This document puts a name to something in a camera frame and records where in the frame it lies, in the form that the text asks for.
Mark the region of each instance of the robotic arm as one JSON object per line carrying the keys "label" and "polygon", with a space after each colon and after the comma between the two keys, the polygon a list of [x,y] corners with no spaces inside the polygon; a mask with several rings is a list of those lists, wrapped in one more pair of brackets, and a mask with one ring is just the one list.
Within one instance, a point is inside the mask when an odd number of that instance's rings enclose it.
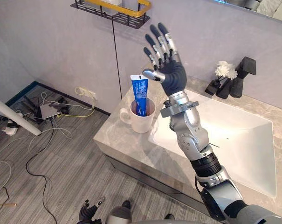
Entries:
{"label": "robotic arm", "polygon": [[208,133],[200,124],[196,106],[184,92],[186,72],[170,33],[162,23],[150,26],[158,43],[147,34],[146,40],[155,55],[144,48],[154,70],[145,69],[143,75],[161,83],[169,100],[161,110],[163,117],[171,117],[170,128],[176,133],[178,145],[196,172],[195,183],[203,187],[201,198],[212,218],[226,224],[282,224],[282,218],[257,205],[246,205],[226,169],[220,165]]}

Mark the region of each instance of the mug handle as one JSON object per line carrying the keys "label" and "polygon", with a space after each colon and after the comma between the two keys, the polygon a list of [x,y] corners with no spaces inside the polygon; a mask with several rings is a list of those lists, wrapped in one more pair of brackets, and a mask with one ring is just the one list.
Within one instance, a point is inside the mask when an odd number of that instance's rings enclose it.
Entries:
{"label": "mug handle", "polygon": [[126,113],[126,114],[128,114],[128,115],[130,116],[130,114],[129,114],[129,112],[128,112],[127,109],[121,108],[121,109],[120,109],[120,119],[121,119],[124,123],[130,125],[130,124],[131,124],[131,119],[125,119],[125,118],[123,118],[123,117],[122,117],[122,114],[124,114],[124,113]]}

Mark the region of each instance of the toothpaste tube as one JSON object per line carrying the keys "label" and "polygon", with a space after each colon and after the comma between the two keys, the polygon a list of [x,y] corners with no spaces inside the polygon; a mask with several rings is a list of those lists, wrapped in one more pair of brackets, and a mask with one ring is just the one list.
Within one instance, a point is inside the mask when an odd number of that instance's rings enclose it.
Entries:
{"label": "toothpaste tube", "polygon": [[148,78],[143,75],[131,75],[133,93],[137,103],[136,114],[146,116],[146,99],[148,91]]}

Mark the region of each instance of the wall outlet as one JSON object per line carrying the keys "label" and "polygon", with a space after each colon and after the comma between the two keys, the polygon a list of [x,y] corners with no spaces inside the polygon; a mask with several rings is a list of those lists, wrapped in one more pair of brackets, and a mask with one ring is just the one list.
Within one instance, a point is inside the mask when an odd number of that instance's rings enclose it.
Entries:
{"label": "wall outlet", "polygon": [[82,88],[82,87],[79,87],[79,89],[84,96],[87,96],[87,97],[90,97],[90,98],[93,97],[96,100],[96,93],[94,93],[90,90],[87,90],[85,88]]}

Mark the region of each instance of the robot finger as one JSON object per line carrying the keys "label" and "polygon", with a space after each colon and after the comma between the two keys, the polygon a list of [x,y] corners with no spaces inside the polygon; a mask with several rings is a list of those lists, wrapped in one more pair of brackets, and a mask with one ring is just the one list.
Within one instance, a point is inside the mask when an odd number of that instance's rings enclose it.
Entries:
{"label": "robot finger", "polygon": [[168,48],[169,48],[169,51],[170,51],[170,58],[179,62],[180,58],[179,58],[179,55],[178,55],[177,48],[174,44],[173,39],[171,38],[170,33],[167,30],[167,28],[161,22],[158,24],[158,28],[162,32],[162,34],[164,35],[165,40],[168,44]]}
{"label": "robot finger", "polygon": [[156,58],[158,59],[159,66],[162,66],[163,60],[162,60],[162,53],[160,47],[154,42],[154,40],[148,34],[145,35],[145,38],[147,42],[151,45],[152,49],[154,50]]}
{"label": "robot finger", "polygon": [[169,52],[165,38],[160,34],[158,29],[156,29],[156,27],[154,25],[150,25],[150,30],[155,35],[156,39],[158,40],[160,49],[161,49],[162,54],[164,56],[163,60],[167,63],[168,62],[167,58],[168,58],[170,52]]}
{"label": "robot finger", "polygon": [[154,81],[158,81],[160,83],[163,83],[165,80],[165,74],[161,73],[159,71],[153,71],[151,69],[145,69],[142,74],[146,76],[149,79],[152,79]]}
{"label": "robot finger", "polygon": [[144,47],[144,53],[149,57],[153,67],[154,67],[154,70],[157,70],[158,69],[158,66],[157,66],[157,63],[156,63],[156,60],[155,60],[155,57],[151,54],[151,52],[148,50],[148,48]]}

